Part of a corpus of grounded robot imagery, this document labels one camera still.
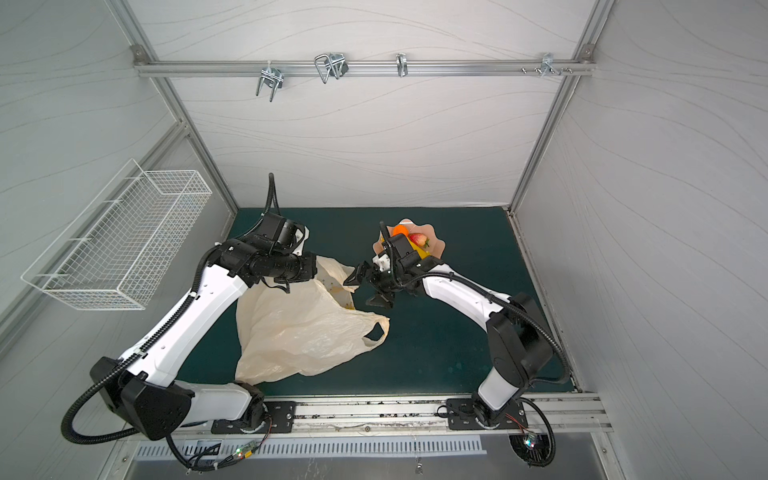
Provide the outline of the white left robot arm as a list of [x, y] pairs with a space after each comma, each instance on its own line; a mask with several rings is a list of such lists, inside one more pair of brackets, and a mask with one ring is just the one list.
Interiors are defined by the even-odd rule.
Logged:
[[[91, 369], [93, 384], [64, 414], [60, 431], [73, 444], [95, 445], [134, 434], [162, 440], [191, 423], [224, 421], [257, 431], [267, 421], [264, 395], [239, 383], [203, 385], [177, 379], [179, 370], [222, 313], [258, 284], [290, 293], [317, 274], [306, 251], [308, 228], [281, 213], [276, 183], [268, 180], [265, 207], [246, 233], [207, 250], [192, 285], [179, 302], [134, 346], [116, 359], [103, 357]], [[95, 396], [127, 423], [106, 434], [85, 434], [74, 421]]]

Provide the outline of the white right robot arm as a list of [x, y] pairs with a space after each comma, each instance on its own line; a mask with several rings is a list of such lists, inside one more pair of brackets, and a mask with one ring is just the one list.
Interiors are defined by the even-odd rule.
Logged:
[[345, 279], [350, 287], [370, 284], [370, 306], [391, 308], [397, 293], [443, 302], [475, 322], [486, 334], [491, 369], [468, 400], [449, 399], [437, 415], [453, 429], [512, 428], [513, 452], [528, 466], [550, 465], [557, 453], [552, 424], [525, 397], [533, 385], [562, 385], [572, 369], [563, 348], [531, 297], [487, 289], [457, 273], [441, 259], [421, 256], [402, 234], [383, 237], [382, 252], [358, 264]]

